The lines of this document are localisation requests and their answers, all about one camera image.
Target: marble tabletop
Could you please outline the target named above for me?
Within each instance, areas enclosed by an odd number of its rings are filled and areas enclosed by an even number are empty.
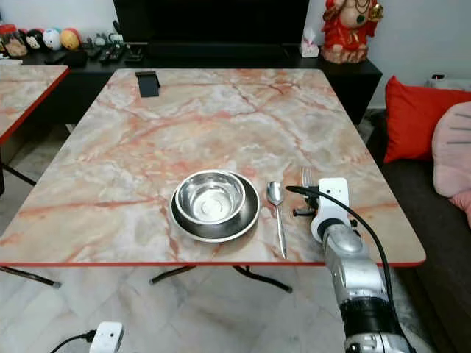
[[[282,203],[280,255],[266,183],[345,177],[350,206],[377,232],[392,265],[424,250],[324,74],[318,70],[158,69],[160,96],[141,98],[135,71],[118,70],[0,237],[16,265],[321,265],[310,219]],[[169,198],[202,169],[249,178],[262,200],[257,226],[223,244],[200,243],[172,223]],[[371,238],[372,256],[379,255]]]
[[[0,65],[0,143],[67,73],[65,65]]]

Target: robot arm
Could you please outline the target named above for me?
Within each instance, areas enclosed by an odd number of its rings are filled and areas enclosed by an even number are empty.
[[[321,179],[319,191],[346,206],[349,204],[344,178]],[[322,243],[325,263],[332,274],[344,322],[346,353],[415,352],[399,325],[379,269],[369,256],[368,245],[351,228],[347,211],[320,197],[311,232]]]

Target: pillow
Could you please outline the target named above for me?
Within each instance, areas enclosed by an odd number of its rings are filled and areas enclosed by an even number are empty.
[[[432,139],[433,185],[451,197],[471,190],[471,102],[452,106],[436,125]]]
[[[471,190],[456,194],[450,201],[466,213],[468,216],[468,224],[471,228]]]
[[[471,92],[406,86],[393,76],[386,85],[389,141],[384,162],[431,160],[436,123],[450,107],[464,101],[471,101]]]

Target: red table edge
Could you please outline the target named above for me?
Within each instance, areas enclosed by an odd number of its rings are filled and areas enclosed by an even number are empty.
[[[422,265],[425,259],[416,263],[389,263],[390,267],[405,268],[416,267]],[[180,267],[180,266],[325,266],[324,262],[300,263],[300,262],[227,262],[227,261],[214,261],[214,262],[161,262],[161,263],[3,263],[0,261],[0,266],[6,267]]]
[[[31,104],[28,109],[26,109],[23,114],[21,114],[21,116],[12,124],[12,126],[10,126],[7,131],[5,131],[5,133],[0,137],[0,144],[8,140],[8,138],[12,135],[12,133],[16,131],[17,128],[19,128],[19,126],[28,117],[28,115],[31,114],[33,110],[35,110],[38,105],[43,102],[43,100],[57,87],[57,85],[60,84],[60,82],[65,78],[65,76],[67,76],[69,71],[70,68],[67,67],[64,72],[62,72],[61,75],[59,75],[59,77],[56,78],[56,80],[54,80],[53,83],[51,83],[50,86],[47,87],[44,92],[42,92],[38,99],[36,99],[33,104]]]

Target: gray sofa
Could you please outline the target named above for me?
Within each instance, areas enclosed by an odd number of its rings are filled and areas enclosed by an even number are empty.
[[[433,162],[383,164],[385,115],[367,143],[422,243],[427,260],[402,277],[439,352],[471,352],[471,229],[464,212],[435,192]]]

